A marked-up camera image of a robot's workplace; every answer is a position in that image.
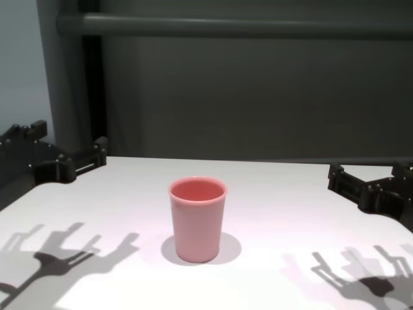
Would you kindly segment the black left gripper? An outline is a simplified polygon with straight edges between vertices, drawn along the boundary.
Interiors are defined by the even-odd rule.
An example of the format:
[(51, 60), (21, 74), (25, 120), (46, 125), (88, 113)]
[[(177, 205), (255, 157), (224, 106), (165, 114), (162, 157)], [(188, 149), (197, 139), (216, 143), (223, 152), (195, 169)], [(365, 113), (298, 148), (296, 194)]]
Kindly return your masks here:
[(72, 183), (78, 176), (106, 165), (107, 137), (101, 136), (90, 148), (69, 154), (61, 153), (55, 145), (35, 141), (47, 134), (47, 122), (41, 119), (30, 126), (13, 124), (1, 135), (1, 194), (25, 194), (33, 189), (35, 168), (46, 161), (57, 159), (58, 183)]

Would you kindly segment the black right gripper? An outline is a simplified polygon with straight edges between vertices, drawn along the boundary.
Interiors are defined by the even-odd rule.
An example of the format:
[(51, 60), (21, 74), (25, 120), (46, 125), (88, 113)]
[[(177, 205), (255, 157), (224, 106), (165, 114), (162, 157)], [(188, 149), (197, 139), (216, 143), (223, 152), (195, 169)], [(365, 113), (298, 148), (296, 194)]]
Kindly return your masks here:
[(391, 175), (391, 178), (363, 181), (333, 163), (328, 171), (327, 188), (363, 207), (363, 212), (391, 218), (412, 232), (412, 162), (395, 162)]

